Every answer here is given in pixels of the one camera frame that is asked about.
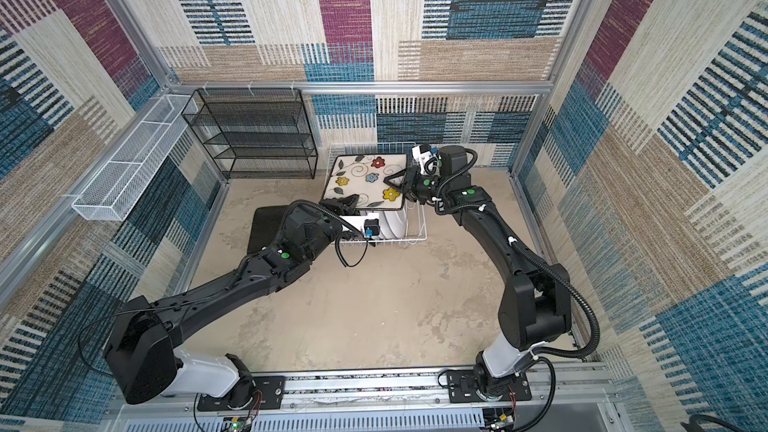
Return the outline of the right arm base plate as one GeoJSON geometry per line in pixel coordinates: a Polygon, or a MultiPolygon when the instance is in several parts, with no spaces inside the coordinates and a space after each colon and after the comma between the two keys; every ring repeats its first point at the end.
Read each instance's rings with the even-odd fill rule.
{"type": "Polygon", "coordinates": [[[447,390],[451,403],[530,401],[532,393],[527,377],[485,378],[469,369],[444,369],[437,376],[438,385],[447,390]]]}

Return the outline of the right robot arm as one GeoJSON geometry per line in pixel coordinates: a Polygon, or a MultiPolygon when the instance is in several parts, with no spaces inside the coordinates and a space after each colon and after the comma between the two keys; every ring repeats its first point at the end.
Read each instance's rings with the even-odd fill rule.
{"type": "Polygon", "coordinates": [[[504,395],[543,348],[572,326],[569,275],[533,252],[500,215],[492,197],[472,183],[477,153],[462,146],[412,149],[415,163],[385,179],[413,202],[453,217],[482,247],[504,284],[497,312],[500,333],[474,365],[478,394],[504,395]]]}

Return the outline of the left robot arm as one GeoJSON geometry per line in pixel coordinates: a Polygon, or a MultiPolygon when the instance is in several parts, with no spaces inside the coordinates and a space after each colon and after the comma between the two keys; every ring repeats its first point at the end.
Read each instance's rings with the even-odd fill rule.
{"type": "Polygon", "coordinates": [[[186,340],[235,309],[276,293],[306,274],[312,262],[344,232],[364,234],[347,221],[358,197],[296,200],[258,210],[260,245],[231,272],[181,294],[124,303],[103,357],[125,401],[142,404],[161,395],[204,394],[244,408],[255,392],[242,360],[186,352],[186,340]]]}

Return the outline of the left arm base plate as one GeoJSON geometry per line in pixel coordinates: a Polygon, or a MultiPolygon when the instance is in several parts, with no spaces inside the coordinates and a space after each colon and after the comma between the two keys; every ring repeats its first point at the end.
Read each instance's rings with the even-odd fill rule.
{"type": "Polygon", "coordinates": [[[284,376],[241,378],[223,397],[203,395],[195,407],[197,412],[255,412],[281,407],[284,376]]]}

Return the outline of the floral square plate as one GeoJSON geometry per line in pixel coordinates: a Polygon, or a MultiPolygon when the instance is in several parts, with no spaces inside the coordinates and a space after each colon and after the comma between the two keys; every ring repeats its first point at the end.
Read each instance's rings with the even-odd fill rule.
{"type": "Polygon", "coordinates": [[[400,210],[405,201],[403,194],[383,195],[388,186],[399,184],[386,184],[384,178],[404,171],[407,165],[405,154],[339,155],[331,161],[322,198],[330,200],[359,194],[359,210],[400,210]]]}

